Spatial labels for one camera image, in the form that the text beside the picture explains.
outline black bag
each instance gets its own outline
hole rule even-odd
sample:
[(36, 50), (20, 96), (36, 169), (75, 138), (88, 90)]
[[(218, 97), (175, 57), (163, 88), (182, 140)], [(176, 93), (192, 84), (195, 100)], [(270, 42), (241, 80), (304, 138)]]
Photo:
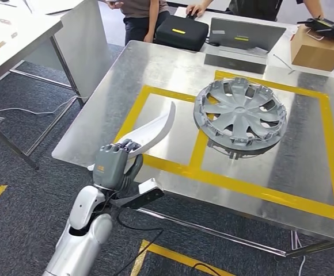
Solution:
[(199, 51), (208, 36), (208, 24), (190, 18), (169, 16), (156, 31), (156, 43)]
[(232, 0), (235, 15), (262, 20), (276, 21), (283, 0)]

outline brown shirt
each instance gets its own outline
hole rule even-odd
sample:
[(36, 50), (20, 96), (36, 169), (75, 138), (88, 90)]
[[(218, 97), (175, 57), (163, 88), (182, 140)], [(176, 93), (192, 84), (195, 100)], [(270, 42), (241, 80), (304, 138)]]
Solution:
[[(121, 8), (125, 17), (149, 17), (150, 0), (123, 0)], [(169, 10), (166, 0), (159, 0), (159, 13)]]

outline stainless steel table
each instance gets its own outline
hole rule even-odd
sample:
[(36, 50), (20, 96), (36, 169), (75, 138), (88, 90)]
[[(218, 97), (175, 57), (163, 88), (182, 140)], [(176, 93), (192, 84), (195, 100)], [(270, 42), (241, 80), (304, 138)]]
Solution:
[[(209, 66), (205, 58), (204, 53), (132, 41), (52, 156), (91, 165), (101, 145), (113, 141), (121, 126), (119, 136), (152, 120), (173, 100), (177, 107), (174, 126), (145, 155), (138, 181), (156, 177), (171, 194), (326, 241), (299, 249), (293, 241), (294, 250), (286, 252), (165, 214), (139, 211), (283, 257), (334, 247), (334, 78), (276, 67), (256, 75)], [(207, 139), (193, 122), (194, 96), (215, 77), (235, 74), (271, 87), (286, 107), (288, 126), (280, 143), (257, 156), (224, 155), (206, 146)]]
[[(59, 49), (56, 39), (54, 37), (55, 33), (62, 28), (62, 23), (61, 22), (60, 18), (52, 18), (49, 16), (32, 16), (22, 13), (12, 7), (0, 5), (0, 22), (2, 22), (2, 24), (12, 25), (14, 29), (16, 29), (16, 36), (14, 38), (3, 41), (2, 44), (0, 44), (0, 77), (6, 72), (10, 71), (12, 67), (32, 53), (42, 43), (46, 40), (50, 40), (67, 77), (71, 84), (71, 86), (66, 86), (64, 88), (72, 89), (79, 95), (78, 89), (73, 82), (71, 73)], [(44, 78), (38, 77), (36, 79), (48, 82)], [(79, 104), (82, 106), (83, 105), (81, 99), (78, 98), (78, 100)], [(30, 159), (30, 156), (75, 101), (76, 101), (76, 99), (73, 98), (65, 105), (64, 109), (62, 109), (62, 111), (61, 111), (56, 118), (54, 118), (52, 123), (41, 134), (27, 152), (23, 152), (21, 149), (14, 145), (1, 131), (0, 139), (14, 152), (19, 155), (20, 158), (28, 163), (30, 166), (37, 168), (37, 164)]]

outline person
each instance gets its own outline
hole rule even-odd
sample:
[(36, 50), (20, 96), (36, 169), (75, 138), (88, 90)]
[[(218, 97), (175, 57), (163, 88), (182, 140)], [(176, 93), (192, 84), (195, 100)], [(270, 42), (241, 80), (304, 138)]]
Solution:
[[(202, 16), (213, 0), (203, 0), (201, 4), (188, 5), (186, 14), (192, 12)], [(263, 20), (276, 21), (278, 4), (280, 0), (231, 0), (228, 10), (236, 16), (252, 17)], [(312, 17), (324, 17), (320, 0), (296, 0), (298, 4), (304, 3)]]
[(125, 18), (125, 45), (130, 40), (152, 43), (155, 31), (169, 16), (166, 0), (105, 0), (110, 9), (120, 9)]

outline yellow tape rectangle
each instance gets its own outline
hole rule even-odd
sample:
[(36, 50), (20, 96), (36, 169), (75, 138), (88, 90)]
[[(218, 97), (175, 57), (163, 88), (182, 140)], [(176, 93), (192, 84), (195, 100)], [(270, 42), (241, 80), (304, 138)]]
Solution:
[[(215, 74), (215, 79), (233, 78), (235, 76), (238, 75), (217, 71)], [(246, 78), (249, 79), (251, 82), (259, 83), (274, 89), (318, 98), (321, 110), (321, 117), (323, 125), (323, 132), (325, 135), (326, 148), (329, 159), (332, 185), (334, 193), (334, 125), (328, 95), (312, 90), (281, 85), (279, 83), (269, 82), (267, 80), (264, 81), (261, 79), (248, 77)], [(182, 94), (165, 89), (159, 89), (156, 87), (144, 86), (141, 89), (141, 93), (136, 99), (134, 106), (131, 109), (125, 121), (121, 127), (120, 131), (117, 134), (115, 141), (118, 141), (119, 140), (119, 138), (133, 129), (135, 123), (137, 121), (140, 112), (143, 109), (144, 105), (150, 94), (162, 95), (164, 97), (175, 98), (188, 102), (194, 102), (195, 100), (195, 97), (192, 95)], [(238, 193), (246, 194), (251, 197), (259, 198), (261, 200), (273, 202), (276, 204), (284, 205), (290, 208), (301, 210), (311, 214), (317, 214), (319, 216), (323, 216), (334, 220), (334, 206), (332, 205), (324, 204), (322, 202), (310, 200), (297, 195), (287, 194), (281, 191), (262, 187), (260, 185), (256, 185), (255, 183), (240, 181), (238, 179), (233, 179), (223, 175), (215, 174), (213, 172), (212, 173), (209, 171), (202, 170), (201, 164), (202, 162), (202, 159), (204, 158), (207, 142), (208, 138), (202, 131), (199, 131), (189, 165), (178, 164), (169, 160), (156, 158), (147, 154), (144, 155), (144, 163), (150, 167), (157, 168), (159, 170), (181, 175), (182, 177), (187, 177), (195, 181), (229, 189)]]

